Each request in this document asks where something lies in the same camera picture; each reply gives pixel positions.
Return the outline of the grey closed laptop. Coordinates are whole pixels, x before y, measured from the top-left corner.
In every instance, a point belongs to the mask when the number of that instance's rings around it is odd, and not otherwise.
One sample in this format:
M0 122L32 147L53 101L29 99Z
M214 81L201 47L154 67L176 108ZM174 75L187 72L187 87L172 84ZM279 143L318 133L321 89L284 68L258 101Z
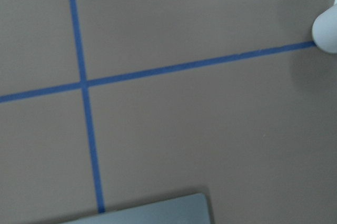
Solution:
M159 201L143 206L100 213L71 221L79 223L211 223L206 196L202 193Z

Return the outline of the white plastic cup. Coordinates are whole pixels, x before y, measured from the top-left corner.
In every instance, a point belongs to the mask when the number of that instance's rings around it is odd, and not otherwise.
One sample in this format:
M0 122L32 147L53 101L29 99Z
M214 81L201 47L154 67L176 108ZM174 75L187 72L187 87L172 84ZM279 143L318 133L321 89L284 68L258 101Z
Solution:
M320 50L336 54L336 0L315 19L312 25L312 38Z

